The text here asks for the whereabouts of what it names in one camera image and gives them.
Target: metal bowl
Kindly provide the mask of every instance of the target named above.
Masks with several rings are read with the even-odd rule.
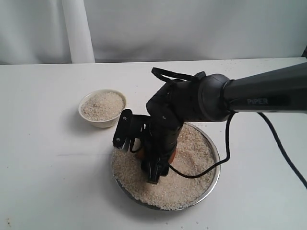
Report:
[[[214,163],[217,163],[220,161],[220,155],[217,151],[217,148],[216,146],[214,145],[214,143],[212,142],[212,140],[208,137],[207,134],[205,134],[200,128],[196,127],[195,125],[192,125],[190,123],[187,123],[189,126],[192,126],[193,128],[195,128],[197,131],[199,131],[205,138],[206,140],[208,141],[208,145],[209,145],[209,148],[211,149],[211,152],[213,154],[213,158],[214,158]],[[188,207],[191,207],[191,206],[194,206],[196,204],[198,204],[199,202],[201,202],[204,198],[206,198],[210,192],[214,189],[218,179],[219,179],[219,176],[220,176],[220,170],[221,170],[221,167],[220,165],[217,166],[215,168],[215,174],[214,174],[214,177],[213,177],[213,180],[212,180],[212,183],[211,185],[209,186],[209,188],[204,191],[204,193],[202,195],[200,195],[197,199],[194,200],[193,203],[191,203]],[[121,183],[115,178],[115,181],[117,182],[117,184],[119,185],[119,187],[121,188],[121,190],[130,198],[132,199],[133,201],[135,201],[136,203],[138,203],[139,205],[142,205],[142,206],[145,206],[145,207],[148,207],[150,209],[154,209],[154,210],[161,210],[161,211],[170,211],[170,210],[165,210],[165,209],[161,209],[157,206],[154,206],[154,205],[149,205],[147,203],[144,203],[140,200],[137,200],[135,199],[122,185]],[[175,210],[171,210],[171,211],[179,211],[179,210],[183,210],[183,209],[186,209],[188,207],[184,207],[184,208],[178,208],[178,209],[175,209]]]

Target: robotic arm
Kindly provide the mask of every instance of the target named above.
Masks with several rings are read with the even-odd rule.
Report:
[[[221,122],[241,111],[307,112],[307,63],[239,80],[158,68],[152,73],[165,84],[146,104],[150,116],[124,110],[113,138],[114,147],[138,153],[149,183],[167,176],[185,122]],[[136,138],[141,146],[133,150]]]

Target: white wall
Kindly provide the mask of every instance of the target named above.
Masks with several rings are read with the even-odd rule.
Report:
[[[307,45],[307,0],[84,3],[98,62],[299,57]],[[0,63],[70,62],[67,26],[61,0],[0,0]]]

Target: power cord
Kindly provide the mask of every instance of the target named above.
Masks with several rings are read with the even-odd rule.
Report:
[[[279,147],[280,152],[282,153],[283,157],[285,158],[286,162],[289,164],[290,168],[294,171],[294,173],[297,175],[297,177],[300,179],[300,181],[303,183],[303,185],[305,186],[305,188],[307,189],[307,181],[306,179],[303,177],[303,175],[299,172],[299,170],[294,166],[294,164],[292,163],[292,161],[290,160],[289,156],[287,155],[286,151],[283,148],[283,145],[276,133],[276,130],[273,126],[273,124],[270,122],[270,120],[268,119],[268,117],[266,115],[264,115],[263,113],[258,113],[263,119],[264,121],[267,123],[267,125],[269,126],[274,139]],[[230,159],[230,149],[229,149],[229,126],[230,126],[230,122],[231,119],[233,118],[233,116],[235,115],[235,113],[231,113],[230,116],[227,119],[227,123],[226,123],[226,129],[225,129],[225,143],[226,143],[226,158],[224,160],[221,160],[217,163],[215,163],[214,165],[212,165],[211,167],[209,167],[207,170],[203,171],[202,173],[198,174],[198,175],[194,175],[194,176],[190,176],[190,175],[185,175],[181,172],[179,172],[177,169],[175,169],[171,164],[169,164],[169,167],[176,172],[178,175],[185,177],[185,178],[189,178],[189,179],[195,179],[195,178],[199,178],[201,176],[204,176],[205,174],[207,174],[208,172],[210,172],[212,169],[214,169],[215,167],[229,161]]]

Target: rice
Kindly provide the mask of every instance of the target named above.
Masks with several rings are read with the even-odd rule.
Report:
[[[114,92],[102,92],[85,102],[81,106],[81,113],[91,121],[106,121],[118,116],[123,109],[121,96]]]
[[[185,124],[178,137],[172,166],[184,174],[196,175],[213,164],[206,138]],[[209,188],[215,174],[215,170],[211,170],[203,177],[187,179],[170,169],[166,177],[160,177],[158,185],[149,184],[135,155],[117,149],[113,153],[112,167],[115,178],[135,199],[164,210],[185,208],[195,203]]]

